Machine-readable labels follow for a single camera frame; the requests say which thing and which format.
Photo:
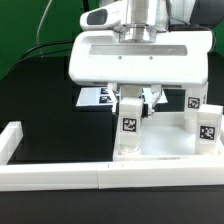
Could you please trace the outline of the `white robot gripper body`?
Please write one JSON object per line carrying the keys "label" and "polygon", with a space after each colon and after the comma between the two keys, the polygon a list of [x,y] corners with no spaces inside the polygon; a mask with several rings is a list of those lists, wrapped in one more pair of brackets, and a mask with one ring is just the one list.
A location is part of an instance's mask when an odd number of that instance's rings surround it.
{"label": "white robot gripper body", "polygon": [[86,31],[75,40],[69,75],[86,84],[202,87],[212,39],[209,31],[174,31],[154,43],[122,43],[113,31]]}

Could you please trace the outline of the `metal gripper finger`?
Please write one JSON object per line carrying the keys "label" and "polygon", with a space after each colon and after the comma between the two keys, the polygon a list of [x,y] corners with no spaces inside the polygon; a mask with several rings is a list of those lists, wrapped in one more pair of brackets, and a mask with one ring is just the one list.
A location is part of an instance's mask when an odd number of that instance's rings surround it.
{"label": "metal gripper finger", "polygon": [[152,116],[155,112],[154,107],[162,97],[163,89],[161,85],[151,85],[145,90],[146,102],[148,104],[148,115]]}
{"label": "metal gripper finger", "polygon": [[119,88],[116,83],[107,84],[107,92],[112,101],[112,113],[117,115],[119,109]]}

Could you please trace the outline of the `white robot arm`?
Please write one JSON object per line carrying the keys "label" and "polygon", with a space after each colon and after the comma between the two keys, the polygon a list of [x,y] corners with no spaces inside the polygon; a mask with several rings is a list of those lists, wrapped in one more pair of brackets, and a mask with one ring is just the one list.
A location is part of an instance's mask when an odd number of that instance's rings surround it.
{"label": "white robot arm", "polygon": [[109,0],[80,17],[69,76],[79,85],[201,91],[224,0]]}

